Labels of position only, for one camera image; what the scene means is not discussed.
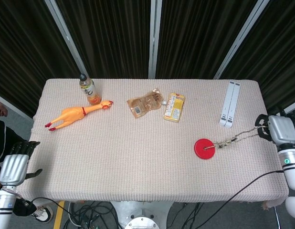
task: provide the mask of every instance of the robotic hand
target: robotic hand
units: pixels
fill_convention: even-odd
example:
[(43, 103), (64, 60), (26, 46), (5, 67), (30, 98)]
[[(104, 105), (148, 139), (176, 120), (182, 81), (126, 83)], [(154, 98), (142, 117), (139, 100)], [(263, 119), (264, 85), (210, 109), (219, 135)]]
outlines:
[[(295, 128), (290, 118), (276, 115), (259, 115), (255, 126), (259, 128), (259, 137), (273, 141), (278, 149), (278, 154), (288, 186), (295, 190)], [(287, 212), (295, 218), (295, 197), (288, 197), (285, 200)]]
[(9, 220), (15, 206), (16, 199), (20, 199), (26, 213), (33, 213), (36, 207), (16, 192), (16, 187), (24, 182), (25, 179), (36, 177), (42, 172), (38, 169), (35, 173), (26, 174), (28, 162), (37, 145), (40, 142), (18, 142), (11, 150), (11, 155), (7, 155), (3, 161), (0, 172), (0, 229), (8, 228)]

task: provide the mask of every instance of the beige tablecloth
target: beige tablecloth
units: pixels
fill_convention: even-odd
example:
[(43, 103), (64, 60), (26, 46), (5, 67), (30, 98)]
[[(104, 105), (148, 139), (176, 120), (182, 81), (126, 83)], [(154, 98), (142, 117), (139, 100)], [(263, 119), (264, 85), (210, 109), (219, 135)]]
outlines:
[[(77, 79), (48, 80), (30, 140), (41, 144), (19, 192), (28, 199), (210, 202), (227, 200), (259, 175), (281, 169), (274, 144), (258, 136), (217, 149), (212, 159), (193, 150), (200, 138), (224, 140), (254, 127), (266, 114), (257, 82), (242, 80), (232, 128), (219, 126), (228, 80), (95, 80), (103, 100), (114, 101), (68, 127), (44, 125), (72, 106), (88, 106)], [(184, 95), (179, 123), (163, 119), (165, 106), (135, 119), (126, 101), (159, 88)], [(281, 204), (288, 195), (283, 174), (267, 175), (235, 197)]]

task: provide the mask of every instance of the plastic bottle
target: plastic bottle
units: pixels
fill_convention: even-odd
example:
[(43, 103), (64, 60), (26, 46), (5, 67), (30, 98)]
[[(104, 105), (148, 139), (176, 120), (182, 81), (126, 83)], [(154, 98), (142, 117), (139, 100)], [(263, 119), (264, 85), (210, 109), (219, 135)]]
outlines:
[(96, 92), (95, 83), (89, 76), (85, 74), (80, 75), (80, 86), (81, 90), (87, 96), (87, 100), (91, 105), (96, 105), (101, 102), (101, 96)]

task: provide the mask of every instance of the snack bag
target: snack bag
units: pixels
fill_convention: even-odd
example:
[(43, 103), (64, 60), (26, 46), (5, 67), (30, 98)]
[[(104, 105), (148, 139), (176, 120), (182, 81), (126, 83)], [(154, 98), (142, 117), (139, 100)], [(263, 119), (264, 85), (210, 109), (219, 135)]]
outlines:
[(154, 89), (145, 96), (129, 99), (127, 104), (134, 117), (139, 118), (151, 110), (159, 109), (162, 101), (163, 96), (160, 94), (159, 89)]

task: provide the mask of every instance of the bottle cap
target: bottle cap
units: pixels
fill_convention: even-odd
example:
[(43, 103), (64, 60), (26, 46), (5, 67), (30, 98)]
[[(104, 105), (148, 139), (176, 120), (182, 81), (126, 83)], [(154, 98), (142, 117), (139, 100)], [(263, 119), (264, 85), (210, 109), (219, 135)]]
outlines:
[(80, 74), (80, 81), (87, 80), (87, 76), (85, 74)]

